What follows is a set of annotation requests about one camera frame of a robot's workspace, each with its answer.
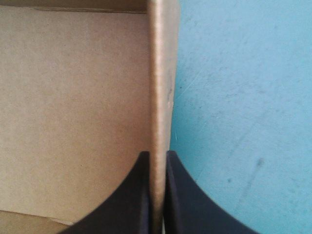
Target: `black plastic object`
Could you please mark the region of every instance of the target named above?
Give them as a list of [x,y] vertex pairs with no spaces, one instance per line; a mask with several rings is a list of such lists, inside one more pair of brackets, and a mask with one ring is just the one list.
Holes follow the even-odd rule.
[[148,234],[148,183],[149,153],[142,152],[115,192],[88,216],[60,234]]
[[174,151],[167,153],[164,220],[167,234],[256,234],[205,195]]

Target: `scuff mark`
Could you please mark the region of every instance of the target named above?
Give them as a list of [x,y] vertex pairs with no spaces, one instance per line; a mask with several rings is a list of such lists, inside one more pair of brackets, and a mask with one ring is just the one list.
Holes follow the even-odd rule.
[[236,205],[236,207],[234,209],[234,214],[235,215],[239,212],[241,204],[244,202],[245,198],[247,197],[248,192],[249,192],[250,188],[253,185],[254,179],[256,178],[256,176],[257,176],[259,170],[261,169],[261,167],[263,166],[263,164],[264,164],[264,158],[261,157],[261,158],[258,159],[258,161],[257,161],[257,163],[255,165],[255,168],[253,170],[253,173],[251,174],[251,176],[250,176],[250,178],[249,178],[249,180],[247,182],[247,185],[244,188],[243,193],[242,193],[242,195],[240,196],[240,198],[238,200],[238,203],[237,203],[237,205]]
[[246,136],[248,136],[251,133],[251,131],[254,129],[255,125],[258,124],[261,119],[263,119],[263,117],[266,115],[267,112],[268,112],[268,110],[265,110],[259,117],[257,117],[255,119],[255,121],[252,123],[252,125],[247,129],[247,131],[241,135],[241,137],[238,139],[238,141],[236,142],[234,147],[231,149],[228,158],[230,158],[231,156],[234,155],[234,153],[236,152],[238,147],[242,144],[242,142],[244,141]]

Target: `corrugated cardboard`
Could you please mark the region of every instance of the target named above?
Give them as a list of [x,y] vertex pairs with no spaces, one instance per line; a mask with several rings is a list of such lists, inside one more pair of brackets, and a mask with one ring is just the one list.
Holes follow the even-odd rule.
[[[62,2],[69,6],[0,0],[53,10],[0,6],[0,210],[76,222],[116,189],[140,151],[149,150],[156,230],[170,139],[177,2],[150,1],[149,17],[54,11],[104,9]],[[113,8],[129,12],[133,4]]]

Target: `cardboard wall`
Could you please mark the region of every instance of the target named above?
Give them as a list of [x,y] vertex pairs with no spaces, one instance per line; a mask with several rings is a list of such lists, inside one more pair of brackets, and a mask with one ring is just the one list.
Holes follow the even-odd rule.
[[149,150],[147,16],[0,18],[0,210],[75,222]]

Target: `blue wall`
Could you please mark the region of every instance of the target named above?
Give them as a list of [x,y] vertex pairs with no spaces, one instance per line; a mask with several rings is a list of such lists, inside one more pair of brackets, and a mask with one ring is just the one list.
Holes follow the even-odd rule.
[[171,148],[245,224],[312,233],[312,1],[180,3]]

